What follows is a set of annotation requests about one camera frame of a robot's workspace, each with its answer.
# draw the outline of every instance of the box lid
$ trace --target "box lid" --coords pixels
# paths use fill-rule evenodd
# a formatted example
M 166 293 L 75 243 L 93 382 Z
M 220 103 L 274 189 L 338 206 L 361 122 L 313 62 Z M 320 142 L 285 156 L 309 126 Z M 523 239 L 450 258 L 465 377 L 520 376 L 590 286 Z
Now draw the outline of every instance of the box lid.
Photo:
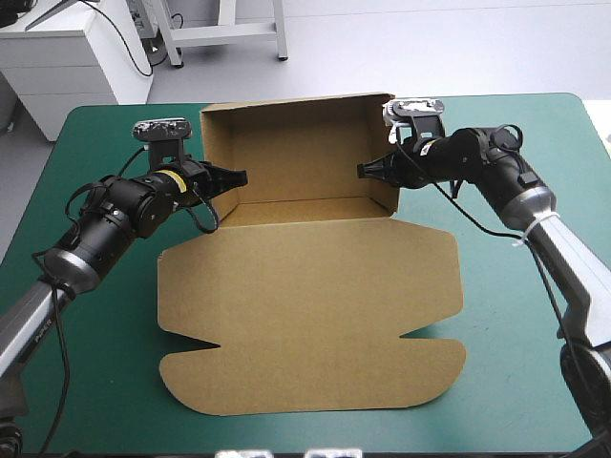
M 399 339 L 462 306 L 454 238 L 393 219 L 221 228 L 165 251 L 158 322 L 221 348 L 160 372 L 217 415 L 414 406 L 465 359 L 454 340 Z

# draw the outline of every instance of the green tabletop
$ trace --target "green tabletop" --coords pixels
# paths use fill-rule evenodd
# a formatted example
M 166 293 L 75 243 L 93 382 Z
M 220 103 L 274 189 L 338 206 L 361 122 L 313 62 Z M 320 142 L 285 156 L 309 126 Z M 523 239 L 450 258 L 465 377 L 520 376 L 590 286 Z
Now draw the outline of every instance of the green tabletop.
M 611 162 L 580 102 L 570 94 L 447 97 L 448 132 L 515 123 L 523 154 L 558 196 L 565 222 L 611 260 Z M 79 185 L 115 173 L 140 146 L 131 128 L 141 119 L 184 116 L 201 152 L 201 104 L 107 106 L 69 116 L 0 266 L 0 297 L 9 307 L 38 275 L 30 253 L 67 229 L 63 205 Z M 145 159 L 130 169 L 146 170 Z M 473 186 L 460 202 L 488 226 L 501 225 Z M 212 452 L 312 447 L 368 451 L 563 451 L 588 433 L 558 369 L 557 324 L 525 248 L 478 232 L 433 188 L 403 191 L 401 219 L 451 231 L 458 239 L 464 310 L 419 335 L 457 338 L 468 359 L 450 390 L 424 406 L 372 411 L 214 417 L 196 413 L 165 389 L 158 363 L 189 348 L 157 325 L 156 261 L 172 245 L 198 236 L 185 214 L 139 240 L 105 282 L 65 313 L 73 382 L 51 451 Z M 62 368 L 50 334 L 25 372 L 31 408 L 19 419 L 27 451 L 40 446 L 56 407 Z

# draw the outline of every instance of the cardboard box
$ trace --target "cardboard box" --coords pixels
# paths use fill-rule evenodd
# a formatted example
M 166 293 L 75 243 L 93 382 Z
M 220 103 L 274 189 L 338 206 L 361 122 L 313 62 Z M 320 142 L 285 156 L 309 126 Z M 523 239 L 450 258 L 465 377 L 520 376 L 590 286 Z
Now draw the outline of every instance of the cardboard box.
M 220 345 L 161 361 L 186 406 L 216 415 L 415 406 L 460 373 L 460 342 L 399 338 L 461 309 L 454 238 L 390 219 L 398 190 L 356 174 L 390 149 L 389 99 L 202 110 L 206 159 L 247 170 L 249 184 L 215 199 L 215 234 L 159 259 L 159 325 Z

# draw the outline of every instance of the black cable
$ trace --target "black cable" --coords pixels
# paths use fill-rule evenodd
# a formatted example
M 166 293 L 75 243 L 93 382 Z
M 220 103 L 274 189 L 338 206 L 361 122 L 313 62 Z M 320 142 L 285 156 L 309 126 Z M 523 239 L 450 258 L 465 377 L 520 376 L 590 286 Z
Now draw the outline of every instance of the black cable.
M 132 162 L 134 162 L 134 160 L 136 160 L 136 158 L 138 156 L 140 156 L 143 152 L 146 151 L 146 147 L 141 147 L 139 148 L 135 153 L 132 154 L 132 156 L 127 159 L 127 162 L 125 162 L 125 164 L 123 164 L 123 167 L 121 167 L 121 170 L 118 171 L 118 176 L 119 177 L 123 177 L 123 174 L 125 173 L 125 171 L 127 170 L 127 168 L 132 164 Z
M 142 75 L 142 76 L 152 76 L 153 75 L 153 69 L 151 69 L 150 72 L 145 73 L 143 72 L 140 67 L 138 66 L 136 60 L 134 59 L 134 56 L 132 55 L 132 50 L 130 50 L 130 47 L 127 44 L 127 41 L 125 41 L 125 37 L 123 36 L 123 33 L 121 33 L 121 31 L 118 29 L 118 27 L 116 26 L 116 24 L 113 22 L 113 20 L 108 17 L 106 15 L 106 13 L 104 11 L 102 11 L 100 8 L 95 7 L 94 5 L 92 5 L 91 3 L 86 2 L 85 0 L 78 0 L 80 3 L 83 3 L 85 5 L 87 5 L 89 8 L 91 8 L 92 10 L 100 13 L 102 16 L 104 16 L 104 18 L 111 24 L 111 26 L 113 26 L 113 29 L 115 29 L 116 33 L 118 33 L 119 38 L 121 39 L 121 41 L 123 42 L 123 46 L 125 46 L 125 49 L 127 50 L 128 55 L 130 56 L 130 59 L 132 60 L 132 63 L 134 64 L 134 67 L 136 67 L 136 70 Z
M 40 257 L 45 255 L 46 251 L 41 251 L 38 253 L 32 254 L 32 259 L 40 267 L 40 269 L 45 273 L 46 278 L 51 282 L 51 301 L 53 304 L 53 317 L 55 320 L 55 329 L 57 330 L 57 339 L 59 340 L 59 349 L 61 351 L 61 361 L 64 367 L 64 382 L 61 386 L 61 395 L 59 397 L 59 402 L 57 403 L 57 410 L 55 411 L 55 415 L 53 417 L 53 422 L 47 432 L 47 437 L 45 438 L 45 442 L 38 451 L 37 458 L 42 457 L 42 455 L 49 448 L 49 444 L 59 427 L 59 422 L 61 421 L 61 416 L 64 412 L 64 406 L 66 405 L 66 398 L 68 397 L 68 388 L 70 387 L 70 360 L 68 358 L 68 347 L 66 346 L 66 337 L 64 335 L 64 326 L 61 321 L 60 311 L 59 311 L 59 300 L 57 299 L 57 283 L 58 280 L 55 278 L 44 262 L 40 261 Z
M 203 234 L 212 234 L 217 229 L 219 229 L 219 224 L 220 224 L 219 214 L 217 213 L 217 210 L 212 205 L 212 202 L 210 201 L 210 199 L 203 198 L 201 196 L 200 187 L 198 186 L 197 183 L 195 183 L 195 185 L 193 186 L 193 194 L 195 194 L 200 199 L 201 203 L 203 203 L 203 205 L 208 209 L 208 211 L 212 215 L 212 219 L 214 220 L 214 227 L 212 229 L 209 229 L 205 227 L 203 224 L 201 224 L 200 219 L 198 218 L 198 216 L 196 215 L 196 213 L 193 211 L 192 208 L 186 207 L 185 210 L 193 219 L 193 222 L 195 223 L 196 227 L 201 232 L 203 232 Z
M 562 319 L 562 314 L 560 312 L 560 308 L 558 307 L 558 303 L 556 302 L 556 297 L 554 296 L 554 291 L 552 290 L 552 286 L 545 274 L 545 270 L 543 270 L 543 265 L 541 263 L 541 259 L 539 258 L 535 248 L 530 241 L 525 240 L 524 244 L 528 247 L 533 255 L 533 260 L 535 261 L 535 265 L 537 266 L 538 274 L 541 276 L 541 280 L 543 281 L 543 286 L 545 286 L 545 291 L 547 292 L 547 297 L 550 300 L 550 304 L 552 304 L 552 308 L 554 309 L 554 315 L 556 316 L 556 320 L 558 321 L 558 325 L 560 327 L 560 332 L 562 333 L 562 338 L 566 343 L 567 348 L 569 349 L 569 353 L 571 353 L 571 358 L 575 362 L 575 369 L 578 372 L 579 378 L 585 387 L 585 390 L 588 392 L 588 396 L 590 400 L 593 401 L 594 406 L 600 406 L 599 400 L 595 396 L 594 392 L 591 389 L 591 386 L 587 382 L 587 378 L 581 369 L 581 365 L 579 364 L 579 360 L 577 359 L 577 353 L 575 352 L 575 347 L 573 346 L 573 342 L 569 339 L 569 333 L 566 330 L 566 326 L 564 325 L 564 320 Z
M 500 131 L 508 127 L 511 127 L 512 129 L 516 131 L 517 145 L 515 148 L 511 148 L 504 143 L 498 144 L 498 142 L 496 141 L 496 134 L 498 134 Z M 524 133 L 522 132 L 522 130 L 519 127 L 517 127 L 516 124 L 502 124 L 498 126 L 490 134 L 490 141 L 492 142 L 493 146 L 498 148 L 503 153 L 508 154 L 516 162 L 517 169 L 519 170 L 520 174 L 524 173 L 524 161 L 522 160 L 522 156 L 519 153 L 519 149 L 522 147 L 522 144 L 524 143 Z
M 180 14 L 179 12 L 175 12 L 174 14 L 172 14 L 172 19 L 174 19 L 176 17 L 180 17 L 179 29 L 182 29 L 182 26 L 184 26 L 184 16 L 182 14 Z
M 517 239 L 517 240 L 521 240 L 522 237 L 519 236 L 518 234 L 512 234 L 509 232 L 497 232 L 497 231 L 493 231 L 491 229 L 488 229 L 487 227 L 483 226 L 482 224 L 479 223 L 479 221 L 477 221 L 474 217 L 472 217 L 464 208 L 462 208 L 450 195 L 448 195 L 448 193 L 446 193 L 444 191 L 444 189 L 439 186 L 438 183 L 436 183 L 434 181 L 434 179 L 431 177 L 431 175 L 429 175 L 429 173 L 424 170 L 410 155 L 408 155 L 408 153 L 403 149 L 403 146 L 401 145 L 401 138 L 400 135 L 398 133 L 397 130 L 397 148 L 399 149 L 399 151 L 401 152 L 401 154 L 405 157 L 405 159 L 407 159 L 411 165 L 413 165 L 418 172 L 420 172 L 420 174 L 422 174 L 422 176 L 430 183 L 432 184 L 437 191 L 439 191 L 444 198 L 446 198 L 446 200 L 451 203 L 454 208 L 456 210 L 458 210 L 466 219 L 468 219 L 470 222 L 472 222 L 475 227 L 477 227 L 477 229 L 479 229 L 480 231 L 490 235 L 490 236 L 494 236 L 494 237 L 500 237 L 500 238 L 505 238 L 505 239 Z M 545 287 L 545 291 L 547 292 L 547 296 L 550 300 L 550 304 L 552 304 L 552 308 L 554 309 L 554 315 L 556 316 L 556 319 L 558 321 L 558 325 L 560 327 L 560 331 L 562 332 L 562 337 L 564 339 L 564 342 L 566 343 L 566 346 L 569 349 L 569 352 L 571 353 L 571 357 L 573 358 L 573 361 L 575 362 L 575 368 L 578 372 L 579 378 L 581 379 L 581 382 L 583 383 L 583 385 L 585 386 L 586 391 L 588 392 L 588 395 L 592 398 L 592 400 L 595 402 L 595 405 L 598 404 L 598 400 L 596 399 L 596 396 L 594 395 L 590 385 L 588 384 L 588 381 L 585 377 L 585 374 L 583 373 L 583 370 L 581 369 L 581 366 L 579 364 L 579 360 L 577 359 L 577 353 L 575 352 L 575 347 L 573 346 L 573 342 L 568 334 L 568 331 L 566 330 L 566 327 L 564 326 L 564 321 L 562 320 L 562 315 L 560 313 L 559 307 L 558 307 L 558 303 L 556 302 L 556 297 L 554 296 L 554 291 L 552 290 L 552 287 L 550 286 L 550 283 L 547 279 L 547 276 L 545 275 L 545 271 L 543 270 L 543 266 L 541 265 L 541 261 L 538 257 L 537 252 L 535 251 L 535 248 L 533 248 L 532 244 L 530 241 L 528 240 L 524 240 L 524 244 L 528 247 L 528 249 L 530 250 L 531 254 L 533 255 L 533 259 L 535 260 L 535 265 L 537 266 L 537 271 L 539 272 L 540 276 L 541 276 L 541 280 L 543 281 L 543 286 Z

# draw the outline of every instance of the white object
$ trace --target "white object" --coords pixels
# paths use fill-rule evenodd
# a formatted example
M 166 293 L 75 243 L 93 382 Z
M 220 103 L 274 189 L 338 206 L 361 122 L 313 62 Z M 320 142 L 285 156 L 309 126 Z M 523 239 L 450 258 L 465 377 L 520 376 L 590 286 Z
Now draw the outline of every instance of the white object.
M 611 100 L 583 100 L 583 105 L 611 156 Z
M 226 45 L 250 43 L 251 41 L 273 41 L 278 44 L 278 58 L 286 60 L 288 50 L 284 33 L 283 0 L 272 0 L 274 22 L 236 24 L 236 0 L 219 0 L 217 26 L 176 29 L 173 25 L 166 0 L 151 0 L 163 36 L 170 62 L 182 66 L 180 48 L 192 46 Z
M 17 95 L 0 73 L 0 133 L 10 126 L 15 103 L 17 103 Z
M 57 0 L 38 4 L 0 29 L 0 72 L 48 140 L 56 140 L 68 113 L 86 105 L 146 103 L 153 77 L 141 75 L 115 29 L 77 3 L 29 31 L 25 27 Z M 138 66 L 150 71 L 124 1 L 94 4 L 115 22 Z
M 132 20 L 140 38 L 155 38 L 159 27 L 150 2 L 148 0 L 127 0 L 127 6 L 130 9 Z

